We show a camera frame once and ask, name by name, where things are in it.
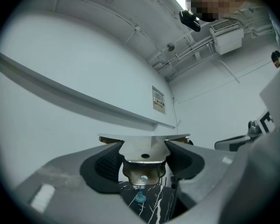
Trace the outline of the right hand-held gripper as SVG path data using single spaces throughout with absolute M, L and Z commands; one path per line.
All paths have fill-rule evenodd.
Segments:
M 248 135 L 241 135 L 226 140 L 217 141 L 214 145 L 215 150 L 237 151 L 241 146 L 251 142 L 251 137 L 256 138 L 261 135 L 272 132 L 275 129 L 275 124 L 271 114 L 265 110 L 255 120 L 248 122 Z

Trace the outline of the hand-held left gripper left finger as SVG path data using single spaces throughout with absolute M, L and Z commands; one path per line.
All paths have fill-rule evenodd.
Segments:
M 39 224 L 141 224 L 119 194 L 120 148 L 113 143 L 57 157 L 13 196 Z

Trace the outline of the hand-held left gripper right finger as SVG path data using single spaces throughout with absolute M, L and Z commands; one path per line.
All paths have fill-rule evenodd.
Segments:
M 169 215 L 172 220 L 201 202 L 220 182 L 232 164 L 235 153 L 166 141 L 170 151 L 166 162 L 175 185 Z

